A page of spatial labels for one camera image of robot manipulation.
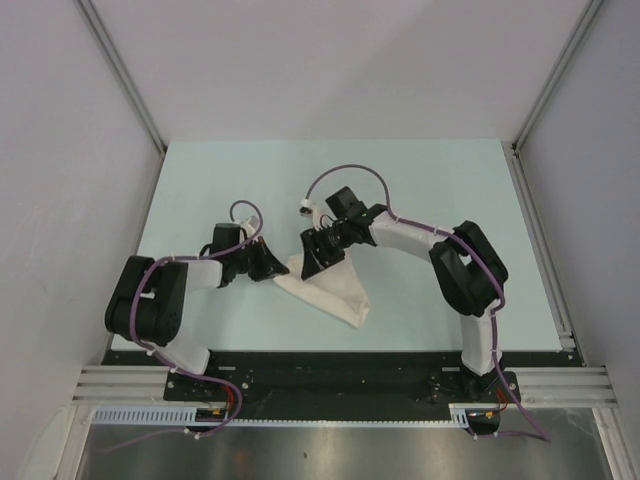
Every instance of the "wall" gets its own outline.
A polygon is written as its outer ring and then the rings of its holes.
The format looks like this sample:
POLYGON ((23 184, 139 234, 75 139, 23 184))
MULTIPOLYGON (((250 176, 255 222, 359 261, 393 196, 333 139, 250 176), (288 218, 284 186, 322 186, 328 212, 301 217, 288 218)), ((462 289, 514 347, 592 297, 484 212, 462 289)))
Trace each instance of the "wall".
POLYGON ((587 0, 96 0, 165 139, 513 140, 587 0))
POLYGON ((523 151, 580 339, 640 445, 640 2, 607 2, 523 151))
POLYGON ((0 478, 106 341, 159 160, 72 1, 0 6, 0 478))

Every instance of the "cable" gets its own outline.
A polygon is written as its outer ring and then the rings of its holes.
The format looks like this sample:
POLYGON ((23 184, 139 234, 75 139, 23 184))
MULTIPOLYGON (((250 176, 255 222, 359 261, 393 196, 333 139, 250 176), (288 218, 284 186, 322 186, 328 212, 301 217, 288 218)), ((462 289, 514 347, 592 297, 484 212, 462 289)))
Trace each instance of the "cable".
POLYGON ((428 231, 430 233, 433 233, 435 235, 442 235, 442 236, 445 236, 445 237, 451 239, 452 241, 454 241, 458 245, 460 245, 471 256, 473 261, 475 261, 476 264, 478 264, 480 269, 487 276, 487 278, 491 282, 491 285, 493 286, 493 288, 495 289, 496 293, 498 294, 498 298, 500 300, 500 303, 498 304, 498 306, 492 308, 489 311, 489 318, 491 320, 491 335, 492 335, 491 358, 493 360, 493 364, 495 366, 495 370, 496 370, 496 372, 498 374, 498 377, 500 378, 500 381, 504 385, 507 393, 511 397, 512 402, 516 405, 516 407, 518 407, 518 410, 520 411, 520 413, 527 419, 529 424, 537 432, 537 434, 534 434, 534 433, 523 432, 523 431, 505 431, 505 432, 499 432, 499 433, 497 433, 497 435, 492 434, 490 436, 491 437, 495 437, 495 436, 502 436, 502 437, 506 437, 506 436, 526 436, 526 437, 536 438, 538 440, 543 440, 545 442, 551 442, 551 438, 549 437, 547 432, 544 430, 542 425, 540 425, 538 423, 538 421, 535 418, 533 418, 533 416, 522 406, 522 404, 520 403, 520 401, 516 397, 515 393, 513 393, 511 391, 511 389, 509 388, 509 382, 507 381, 506 377, 504 376, 504 372, 502 371, 502 368, 500 367, 500 362, 498 360, 498 355, 496 353, 497 349, 498 349, 498 322, 497 322, 497 319, 496 319, 496 313, 504 308, 504 306, 506 305, 506 300, 505 300, 505 297, 504 297, 504 291, 502 290, 502 287, 500 286, 500 282, 498 282, 498 280, 495 278, 495 276, 491 273, 491 270, 489 270, 489 267, 487 267, 487 265, 482 261, 480 256, 469 245, 467 245, 467 243, 464 240, 462 240, 460 237, 456 236, 455 234, 453 234, 451 232, 448 232, 446 230, 442 230, 440 228, 433 227, 431 225, 427 225, 427 224, 416 222, 416 221, 413 221, 413 220, 408 220, 406 218, 398 217, 398 215, 396 215, 393 212, 393 209, 391 208, 391 194, 389 192, 389 186, 387 185, 387 182, 384 180, 382 175, 380 175, 373 168, 367 167, 366 165, 360 165, 360 164, 357 164, 357 163, 348 163, 348 164, 345 164, 345 165, 338 165, 337 167, 330 168, 329 170, 325 171, 320 176, 318 176, 313 181, 313 183, 311 183, 311 186, 307 190, 307 194, 305 196, 305 199, 307 199, 307 200, 309 199, 313 189, 320 182, 320 180, 322 180, 324 177, 326 177, 327 175, 329 175, 329 174, 331 174, 333 172, 337 172, 338 170, 344 170, 344 169, 348 169, 348 168, 365 170, 366 172, 371 173, 373 176, 375 176, 380 181, 380 184, 382 185, 382 188, 384 190, 385 203, 386 203, 386 206, 387 206, 387 213, 389 214, 389 216, 393 220, 395 220, 398 223, 403 223, 405 225, 410 225, 412 227, 420 228, 422 230, 426 230, 426 231, 428 231))
MULTIPOLYGON (((221 378, 215 378, 215 377, 209 377, 207 375, 197 375, 195 373, 191 373, 188 372, 186 370, 183 370, 181 368, 178 368, 176 365, 172 364, 168 359, 166 359, 162 354, 160 354, 159 352, 157 352, 155 350, 155 348, 152 345, 149 345, 148 343, 145 343, 143 341, 140 340, 140 338, 138 337, 138 334, 136 333, 136 314, 138 312, 138 304, 140 302, 140 296, 142 295, 142 292, 144 291, 144 287, 147 284, 147 282, 149 281, 149 278, 151 278, 151 275, 153 274, 153 272, 160 266, 170 262, 170 261, 188 261, 188 260, 214 260, 218 257, 221 257, 223 255, 227 255, 229 253, 235 252, 236 250, 240 250, 241 248, 244 248, 246 245, 248 245, 249 243, 251 243, 259 234, 260 231, 262 230, 262 225, 264 223, 264 218, 262 217, 262 212, 260 212, 260 209, 252 202, 250 202, 249 200, 236 200, 235 202, 233 202, 231 204, 231 207, 229 208, 229 217, 231 218, 232 221, 235 221, 234 217, 233 217, 233 210, 238 206, 238 205, 249 205, 251 208, 253 208, 256 212, 256 214, 258 215, 258 220, 259 220, 259 224, 258 227, 256 228, 256 231, 253 233, 253 235, 249 236, 248 238, 245 238, 245 240, 241 243, 239 243, 238 245, 234 245, 231 248, 227 248, 225 250, 222 250, 220 252, 216 252, 213 253, 211 255, 208 256, 201 256, 201 255, 180 255, 180 256, 169 256, 169 257, 161 257, 158 260, 156 260, 145 272, 145 274, 142 276, 142 280, 140 280, 140 283, 138 284, 138 288, 136 289, 135 294, 133 295, 133 300, 131 302, 131 311, 129 313, 129 335, 131 336, 131 340, 136 343, 138 346, 144 348, 147 351, 151 351, 153 352, 153 355, 163 364, 168 366, 170 369, 174 370, 176 373, 180 374, 180 375, 184 375, 196 380, 200 380, 200 381, 205 381, 205 382, 212 382, 212 383, 217 383, 222 385, 222 387, 227 387, 230 388, 231 390, 233 390, 233 392, 236 394, 237 398, 238 398, 238 404, 235 408, 235 410, 233 411, 233 413, 230 413, 229 416, 223 420, 219 425, 217 425, 216 427, 212 428, 211 430, 207 431, 207 432, 203 432, 203 433, 198 433, 195 435, 195 438, 202 438, 202 437, 209 437, 211 435, 214 435, 215 433, 219 432, 224 426, 226 426, 229 422, 232 422, 240 413, 240 410, 242 409, 242 392, 240 391, 240 389, 238 387, 236 387, 233 383, 227 381, 227 380, 223 380, 221 378)), ((144 440, 147 440, 149 438, 152 437, 156 437, 159 435, 165 435, 168 433, 177 433, 177 432, 183 432, 184 430, 181 428, 167 428, 167 429, 163 429, 163 430, 159 430, 156 432, 151 432, 151 433, 147 433, 146 435, 142 435, 140 437, 131 439, 131 440, 127 440, 126 442, 122 442, 116 445, 112 445, 111 447, 107 447, 107 448, 102 448, 102 449, 98 449, 97 451, 100 453, 109 453, 109 452, 113 452, 114 450, 118 450, 120 448, 124 448, 130 445, 134 445, 137 444, 139 442, 142 442, 144 440)))

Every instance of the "folded cloth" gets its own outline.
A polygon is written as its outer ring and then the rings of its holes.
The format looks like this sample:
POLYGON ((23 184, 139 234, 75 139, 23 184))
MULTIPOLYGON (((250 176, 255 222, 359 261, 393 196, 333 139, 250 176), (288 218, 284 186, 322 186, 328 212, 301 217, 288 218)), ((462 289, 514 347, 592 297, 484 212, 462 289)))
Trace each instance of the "folded cloth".
POLYGON ((367 318, 371 305, 348 253, 332 267, 302 280, 302 255, 289 257, 289 275, 273 281, 292 295, 358 328, 367 318))

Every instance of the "gray wall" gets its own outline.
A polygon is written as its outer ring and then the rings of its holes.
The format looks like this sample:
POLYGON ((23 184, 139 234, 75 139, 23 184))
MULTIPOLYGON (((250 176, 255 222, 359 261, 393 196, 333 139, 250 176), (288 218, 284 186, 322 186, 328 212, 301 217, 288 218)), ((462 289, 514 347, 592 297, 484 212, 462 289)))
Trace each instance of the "gray wall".
POLYGON ((0 478, 104 345, 157 156, 71 0, 0 6, 0 478))
POLYGON ((589 360, 640 445, 640 2, 607 2, 523 161, 589 360))

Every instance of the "purple cable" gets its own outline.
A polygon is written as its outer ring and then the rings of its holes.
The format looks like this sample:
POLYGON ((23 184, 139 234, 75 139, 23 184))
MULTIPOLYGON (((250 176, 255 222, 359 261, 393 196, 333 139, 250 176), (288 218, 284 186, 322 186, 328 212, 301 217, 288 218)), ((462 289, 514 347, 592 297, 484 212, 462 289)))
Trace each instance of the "purple cable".
MULTIPOLYGON (((233 216, 233 209, 236 206, 240 205, 240 204, 249 205, 251 208, 253 208, 255 210, 255 212, 258 214, 258 219, 260 221, 260 223, 258 224, 258 228, 256 229, 256 231, 254 232, 253 235, 249 236, 249 238, 245 239, 243 242, 239 243, 238 245, 234 245, 231 248, 227 248, 226 250, 222 250, 220 252, 216 252, 216 253, 213 253, 211 255, 207 255, 207 256, 204 256, 204 257, 200 257, 199 255, 180 255, 180 256, 176 256, 176 257, 173 257, 173 256, 162 257, 162 258, 159 258, 158 260, 156 260, 147 269, 147 271, 145 272, 145 274, 142 277, 142 280, 140 280, 140 284, 138 285, 138 288, 136 289, 136 292, 135 292, 135 294, 133 296, 133 301, 131 302, 131 311, 129 313, 129 335, 131 336, 131 340, 133 342, 135 342, 138 346, 140 346, 140 347, 142 347, 142 348, 144 348, 146 350, 153 351, 153 347, 151 345, 142 342, 138 338, 138 335, 136 333, 135 325, 136 325, 136 313, 138 311, 138 304, 140 303, 140 296, 142 295, 142 292, 144 291, 144 287, 147 284, 147 282, 149 281, 149 278, 151 278, 151 274, 153 274, 153 272, 158 267, 160 267, 161 265, 164 265, 165 263, 167 263, 169 261, 213 260, 215 258, 221 257, 222 255, 226 255, 228 253, 235 252, 236 250, 239 250, 239 249, 245 247, 246 245, 251 243, 260 234, 260 231, 262 230, 262 225, 264 223, 264 219, 262 217, 262 212, 260 212, 260 209, 254 203, 250 202, 249 200, 236 200, 235 202, 233 202, 231 204, 231 207, 229 208, 229 217, 231 218, 232 221, 235 221, 235 218, 233 216)), ((225 386, 231 388, 233 390, 233 392, 235 393, 235 395, 236 395, 236 397, 238 399, 238 404, 237 404, 236 408, 234 409, 233 413, 231 415, 229 415, 224 421, 222 421, 219 425, 217 425, 213 429, 211 429, 211 430, 209 430, 207 432, 200 433, 200 438, 210 437, 211 435, 214 435, 214 434, 218 433, 220 431, 220 429, 222 429, 222 427, 226 426, 229 422, 235 420, 235 418, 240 413, 240 409, 242 408, 242 392, 233 383, 228 382, 227 380, 223 380, 221 378, 209 377, 207 375, 198 375, 198 374, 191 373, 191 372, 188 372, 186 370, 183 370, 181 368, 178 368, 175 365, 173 365, 169 360, 167 360, 165 357, 163 357, 160 353, 155 352, 155 351, 154 351, 154 356, 162 364, 166 365, 167 367, 169 367, 171 369, 175 369, 176 373, 179 373, 180 375, 185 375, 187 377, 191 377, 191 378, 194 378, 196 380, 202 380, 202 381, 205 381, 205 382, 212 382, 212 383, 218 383, 220 385, 225 385, 225 386)), ((128 447, 130 445, 134 445, 136 443, 142 442, 142 441, 147 440, 147 439, 152 438, 152 437, 165 435, 165 434, 168 434, 168 433, 178 433, 178 432, 184 432, 184 429, 182 429, 182 428, 167 428, 167 429, 163 429, 163 430, 158 430, 158 431, 155 431, 155 432, 147 433, 147 434, 142 435, 142 436, 137 437, 137 438, 133 438, 131 440, 127 440, 127 441, 122 442, 122 443, 118 443, 118 444, 113 445, 111 447, 98 449, 97 452, 99 452, 99 453, 109 453, 109 452, 113 452, 115 450, 118 450, 120 448, 128 447)))
POLYGON ((502 290, 502 287, 500 286, 500 282, 498 282, 498 280, 493 275, 493 273, 491 273, 491 270, 489 270, 489 267, 487 267, 487 265, 482 261, 480 256, 475 251, 473 251, 473 249, 469 245, 467 245, 467 243, 464 240, 462 240, 460 237, 454 235, 453 233, 447 232, 446 230, 441 230, 441 229, 433 227, 431 225, 427 225, 427 224, 424 224, 424 223, 415 222, 413 220, 407 220, 405 218, 398 217, 393 212, 393 210, 391 208, 391 193, 389 192, 389 187, 387 185, 387 182, 384 180, 384 178, 382 178, 382 175, 380 175, 378 172, 376 172, 373 168, 367 167, 366 165, 359 165, 357 163, 348 163, 348 164, 345 164, 345 165, 339 165, 337 167, 330 168, 329 170, 327 170, 326 172, 322 173, 318 178, 316 178, 313 181, 313 183, 309 187, 309 190, 307 190, 307 194, 305 196, 305 199, 309 199, 313 189, 320 182, 320 180, 322 180, 324 177, 326 177, 330 173, 336 172, 338 170, 347 169, 347 168, 365 170, 365 171, 371 173, 372 175, 374 175, 380 181, 380 183, 382 184, 382 188, 384 190, 385 203, 386 203, 386 206, 387 206, 387 213, 389 214, 389 216, 393 220, 395 220, 396 222, 399 222, 399 223, 403 223, 405 225, 410 225, 412 227, 416 227, 416 228, 420 228, 420 229, 426 230, 426 231, 428 231, 430 233, 433 233, 433 234, 436 234, 436 235, 443 235, 443 236, 445 236, 447 238, 450 238, 452 241, 456 242, 458 245, 460 245, 471 256, 471 258, 478 264, 478 266, 484 272, 484 274, 487 276, 487 278, 491 282, 491 285, 493 286, 493 288, 495 289, 496 293, 498 294, 498 297, 500 299, 499 305, 497 307, 495 307, 495 308, 492 308, 489 311, 489 317, 491 319, 491 335, 492 335, 492 341, 491 341, 492 353, 491 353, 491 357, 493 359, 493 364, 495 365, 496 372, 498 373, 498 377, 500 378, 500 381, 502 382, 502 385, 505 387, 505 390, 507 391, 507 393, 511 397, 511 400, 518 407, 518 410, 520 410, 520 413, 522 413, 522 415, 527 419, 527 421, 534 428, 534 430, 536 430, 536 432, 538 432, 538 434, 529 433, 529 432, 521 432, 521 431, 505 431, 505 432, 499 432, 497 435, 490 434, 490 435, 478 435, 478 436, 485 436, 485 437, 489 437, 489 436, 490 437, 496 437, 496 436, 498 436, 498 437, 524 436, 524 437, 536 438, 538 440, 543 440, 545 442, 551 442, 551 438, 549 437, 549 435, 547 434, 545 429, 542 427, 542 425, 540 425, 540 423, 538 423, 538 421, 535 418, 533 418, 531 413, 528 412, 527 409, 525 409, 522 406, 522 404, 520 403, 520 401, 518 400, 516 395, 511 391, 511 389, 509 388, 509 382, 505 378, 504 372, 500 368, 500 363, 498 361, 498 355, 496 353, 496 351, 498 349, 498 322, 497 322, 497 319, 496 319, 496 313, 504 308, 504 306, 506 305, 506 299, 504 297, 504 291, 502 290))

